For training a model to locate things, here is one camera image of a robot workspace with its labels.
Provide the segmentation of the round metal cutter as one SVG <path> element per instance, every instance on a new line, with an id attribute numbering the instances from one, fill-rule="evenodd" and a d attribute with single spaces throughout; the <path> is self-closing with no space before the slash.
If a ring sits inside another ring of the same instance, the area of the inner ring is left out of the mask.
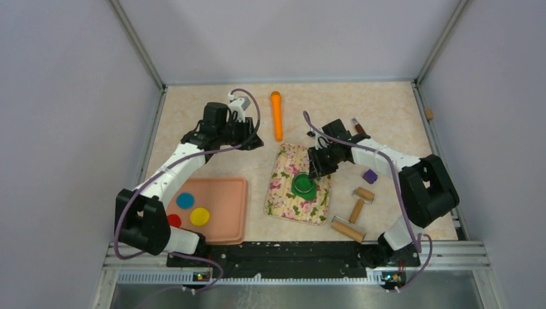
<path id="1" fill-rule="evenodd" d="M 316 183 L 308 177 L 307 173 L 299 173 L 292 180 L 291 190 L 294 194 L 316 193 Z"/>

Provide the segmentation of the wooden double-ended roller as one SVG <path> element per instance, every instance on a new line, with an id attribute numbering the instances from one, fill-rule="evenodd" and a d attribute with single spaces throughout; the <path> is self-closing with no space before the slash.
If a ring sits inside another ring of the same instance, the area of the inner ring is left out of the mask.
<path id="1" fill-rule="evenodd" d="M 352 241 L 362 243 L 365 238 L 365 233 L 360 230 L 356 223 L 364 208 L 364 205 L 372 204 L 374 202 L 375 193 L 365 189 L 364 187 L 357 187 L 353 190 L 352 196 L 356 199 L 356 202 L 352 207 L 349 217 L 342 218 L 339 216 L 334 216 L 330 227 L 334 231 L 351 239 Z"/>

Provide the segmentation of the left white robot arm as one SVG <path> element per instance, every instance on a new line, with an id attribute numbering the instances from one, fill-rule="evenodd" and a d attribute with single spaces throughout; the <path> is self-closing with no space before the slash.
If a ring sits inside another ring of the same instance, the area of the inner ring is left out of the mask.
<path id="1" fill-rule="evenodd" d="M 214 154 L 263 146 L 257 134 L 259 125 L 245 114 L 250 105 L 248 97 L 232 99 L 228 104 L 207 103 L 202 119 L 182 137 L 168 160 L 146 181 L 117 194 L 116 247 L 123 243 L 154 256 L 179 252 L 191 266 L 205 261 L 203 236 L 171 226 L 167 207 L 183 184 Z"/>

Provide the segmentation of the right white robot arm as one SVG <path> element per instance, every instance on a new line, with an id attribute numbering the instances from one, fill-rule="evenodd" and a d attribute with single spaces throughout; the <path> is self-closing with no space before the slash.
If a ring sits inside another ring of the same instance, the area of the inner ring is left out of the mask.
<path id="1" fill-rule="evenodd" d="M 401 215 L 383 232 L 372 250 L 372 265 L 395 265 L 405 254 L 419 251 L 420 235 L 436 219 L 457 207 L 460 197 L 442 159 L 408 155 L 359 132 L 352 135 L 339 119 L 308 135 L 315 146 L 308 149 L 311 179 L 335 173 L 339 164 L 350 162 L 389 176 L 394 184 Z"/>

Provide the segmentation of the green dough disc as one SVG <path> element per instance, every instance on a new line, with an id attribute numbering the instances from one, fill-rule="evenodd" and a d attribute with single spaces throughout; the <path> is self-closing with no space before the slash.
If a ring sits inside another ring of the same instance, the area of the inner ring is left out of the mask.
<path id="1" fill-rule="evenodd" d="M 311 180 L 306 173 L 299 173 L 294 176 L 291 183 L 292 194 L 304 199 L 312 201 L 317 196 L 317 184 Z"/>

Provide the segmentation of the floral cutting board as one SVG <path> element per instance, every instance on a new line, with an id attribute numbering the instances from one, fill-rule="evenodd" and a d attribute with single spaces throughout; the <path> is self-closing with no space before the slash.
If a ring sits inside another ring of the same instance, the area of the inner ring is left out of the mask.
<path id="1" fill-rule="evenodd" d="M 274 162 L 265 198 L 265 214 L 283 220 L 322 225 L 329 211 L 332 177 L 311 180 L 308 148 L 283 143 Z"/>

